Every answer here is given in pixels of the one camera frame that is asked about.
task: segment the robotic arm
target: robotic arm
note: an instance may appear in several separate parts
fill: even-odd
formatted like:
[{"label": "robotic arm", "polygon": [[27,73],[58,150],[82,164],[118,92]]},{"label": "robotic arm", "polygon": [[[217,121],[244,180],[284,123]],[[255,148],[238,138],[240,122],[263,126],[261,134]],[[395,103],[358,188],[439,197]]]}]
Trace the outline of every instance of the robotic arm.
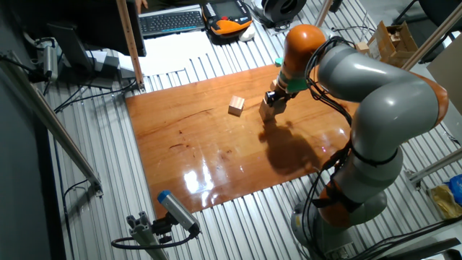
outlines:
[{"label": "robotic arm", "polygon": [[[308,223],[341,233],[386,208],[384,189],[396,180],[403,164],[400,144],[442,121],[448,94],[427,78],[363,56],[347,44],[324,45],[330,37],[312,25],[298,25],[287,34],[284,63],[271,91],[265,94],[260,114],[263,121],[274,119],[290,99],[308,88],[306,68],[323,46],[321,59],[314,64],[319,65],[318,85],[334,98],[360,105],[344,159],[337,163],[319,199],[313,200]],[[299,204],[292,216],[292,230],[304,245],[306,236],[301,230],[306,227],[300,217],[305,210]]]}]

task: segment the wooden board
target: wooden board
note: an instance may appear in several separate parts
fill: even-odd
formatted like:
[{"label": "wooden board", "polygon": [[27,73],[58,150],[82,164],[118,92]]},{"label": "wooden board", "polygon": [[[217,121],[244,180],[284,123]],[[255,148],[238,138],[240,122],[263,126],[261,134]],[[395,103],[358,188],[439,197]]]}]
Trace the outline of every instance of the wooden board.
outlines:
[{"label": "wooden board", "polygon": [[[312,173],[347,143],[344,117],[308,91],[262,123],[258,109],[278,73],[265,66],[127,98],[158,217],[165,189],[196,212]],[[233,95],[245,98],[240,117],[228,114]]]}]

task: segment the gray robot arm segment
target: gray robot arm segment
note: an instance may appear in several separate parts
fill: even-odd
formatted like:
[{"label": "gray robot arm segment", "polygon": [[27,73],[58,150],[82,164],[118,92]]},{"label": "gray robot arm segment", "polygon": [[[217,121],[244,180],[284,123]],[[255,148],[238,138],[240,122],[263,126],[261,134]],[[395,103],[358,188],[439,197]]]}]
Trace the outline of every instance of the gray robot arm segment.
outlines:
[{"label": "gray robot arm segment", "polygon": [[361,102],[352,144],[369,160],[387,160],[402,142],[429,131],[437,120],[437,96],[425,81],[346,45],[323,57],[318,78],[335,98]]},{"label": "gray robot arm segment", "polygon": [[[335,98],[360,102],[352,122],[352,152],[328,185],[338,187],[350,205],[319,209],[327,223],[345,228],[385,208],[383,190],[401,172],[399,145],[435,126],[441,117],[440,97],[428,81],[346,45],[333,47],[322,58],[318,81]],[[340,212],[347,216],[340,217]]]}]

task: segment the blue object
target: blue object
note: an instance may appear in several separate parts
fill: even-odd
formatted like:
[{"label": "blue object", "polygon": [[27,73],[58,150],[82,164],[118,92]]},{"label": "blue object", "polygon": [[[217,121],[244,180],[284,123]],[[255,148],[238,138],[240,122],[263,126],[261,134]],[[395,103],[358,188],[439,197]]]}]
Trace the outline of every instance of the blue object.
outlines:
[{"label": "blue object", "polygon": [[157,196],[157,200],[159,203],[162,203],[165,198],[167,198],[168,195],[170,195],[171,192],[169,190],[164,190],[159,193],[159,196]]},{"label": "blue object", "polygon": [[448,185],[450,191],[454,195],[454,200],[457,204],[462,206],[462,175],[452,177],[449,182],[445,183]]}]

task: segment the metal frame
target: metal frame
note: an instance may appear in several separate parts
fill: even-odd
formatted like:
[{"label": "metal frame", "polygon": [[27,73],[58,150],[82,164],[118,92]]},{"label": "metal frame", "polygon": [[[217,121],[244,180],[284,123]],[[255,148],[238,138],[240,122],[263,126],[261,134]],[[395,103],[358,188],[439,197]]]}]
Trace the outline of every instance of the metal frame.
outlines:
[{"label": "metal frame", "polygon": [[[324,0],[307,1],[295,17],[296,21],[314,25],[323,2]],[[375,23],[366,15],[359,0],[343,1],[340,10],[335,14],[329,12],[323,24],[336,28],[361,25],[364,16],[367,17],[366,26],[374,27]],[[246,43],[204,46],[207,53],[191,58],[184,70],[145,76],[146,89],[133,90],[125,93],[125,96],[164,90],[270,65],[284,55],[284,33],[271,34],[257,22],[251,26],[256,29],[254,39]],[[362,38],[360,29],[345,30],[339,34],[353,42],[360,42]],[[372,36],[368,31],[365,34],[366,40]],[[117,53],[108,51],[108,55],[116,56]],[[115,83],[113,88],[118,90],[124,85],[123,82]],[[73,85],[50,87],[45,98],[55,108],[77,90],[79,88]],[[108,91],[83,88],[77,96],[86,98]],[[58,118],[105,184],[105,195],[102,198],[93,196],[87,200],[85,197],[89,187],[86,183],[69,192],[67,196],[71,209],[70,235],[76,248],[75,259],[151,259],[145,251],[124,251],[110,246],[111,240],[130,236],[125,216],[141,211],[146,211],[151,218],[155,216],[123,98],[121,95],[104,95],[87,99],[70,105],[58,114]],[[404,167],[416,171],[458,149],[446,137],[441,126],[409,140],[402,148],[405,154]],[[54,154],[53,142],[51,151]],[[52,156],[52,161],[54,168],[57,161],[61,162],[64,188],[83,181],[83,175],[60,147],[58,156]],[[462,163],[455,162],[424,178],[422,182],[425,186],[435,186],[461,171]],[[327,173],[323,173],[323,180],[326,183],[329,181]],[[295,242],[287,223],[294,206],[306,198],[313,181],[314,175],[303,176],[194,212],[193,216],[201,224],[203,233],[198,239],[175,248],[166,248],[165,252],[171,260],[304,259],[300,252],[307,251]],[[389,198],[388,208],[374,220],[354,227],[354,244],[346,249],[350,256],[364,251],[382,239],[408,233],[440,220],[424,190],[415,191],[407,187],[407,183],[409,181],[406,176],[401,174],[385,191]],[[174,241],[187,237],[179,225],[174,226],[169,235]],[[64,240],[66,255],[71,259],[65,230]]]},{"label": "metal frame", "polygon": [[[448,16],[448,18],[444,21],[444,23],[439,26],[436,31],[425,41],[424,44],[416,51],[416,53],[403,65],[402,69],[410,70],[412,67],[424,57],[428,51],[432,49],[432,47],[440,42],[442,36],[449,31],[450,28],[454,26],[457,21],[462,17],[462,3],[460,3],[457,8]],[[462,158],[462,149],[457,150],[456,152],[451,153],[450,155],[438,160],[437,162],[429,165],[425,169],[419,171],[418,173],[414,173],[411,170],[407,170],[406,174],[411,181],[411,184],[414,188],[419,188],[419,182],[431,173],[449,165],[459,159]]]},{"label": "metal frame", "polygon": [[449,14],[448,18],[433,32],[433,34],[420,46],[420,48],[409,58],[408,61],[401,67],[404,70],[410,70],[412,67],[425,56],[425,54],[438,42],[441,37],[454,26],[462,17],[462,3]]},{"label": "metal frame", "polygon": [[411,181],[412,186],[416,189],[420,189],[421,187],[420,182],[424,177],[460,159],[462,159],[462,148],[459,148],[457,151],[444,156],[444,158],[438,160],[437,162],[434,162],[433,164],[427,166],[425,169],[420,170],[417,173],[415,173],[412,170],[407,169],[406,174],[409,180]]},{"label": "metal frame", "polygon": [[[10,51],[8,52],[10,59],[20,63],[16,55]],[[21,92],[22,96],[27,100],[31,108],[38,115],[42,123],[48,130],[55,136],[59,144],[66,150],[69,157],[74,161],[75,165],[87,177],[88,181],[94,187],[97,196],[103,195],[101,181],[95,174],[94,170],[85,159],[84,155],[80,152],[79,148],[72,141],[64,126],[56,117],[53,109],[47,104],[40,90],[36,89],[27,78],[26,74],[18,66],[0,61],[0,68],[3,69],[5,74],[10,78],[13,84]]]}]

